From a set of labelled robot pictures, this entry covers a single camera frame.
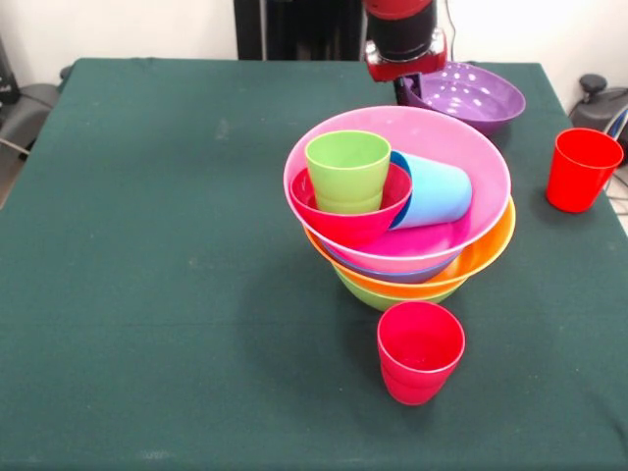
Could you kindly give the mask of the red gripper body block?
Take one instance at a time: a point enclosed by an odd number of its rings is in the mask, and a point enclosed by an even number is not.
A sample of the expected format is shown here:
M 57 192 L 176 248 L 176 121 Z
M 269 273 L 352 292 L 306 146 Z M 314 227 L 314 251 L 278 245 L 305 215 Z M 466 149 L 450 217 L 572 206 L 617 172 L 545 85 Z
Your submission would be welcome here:
M 424 55 L 406 62 L 385 60 L 376 48 L 366 50 L 366 65 L 375 82 L 388 82 L 416 75 L 430 74 L 445 66 L 446 50 L 428 51 Z

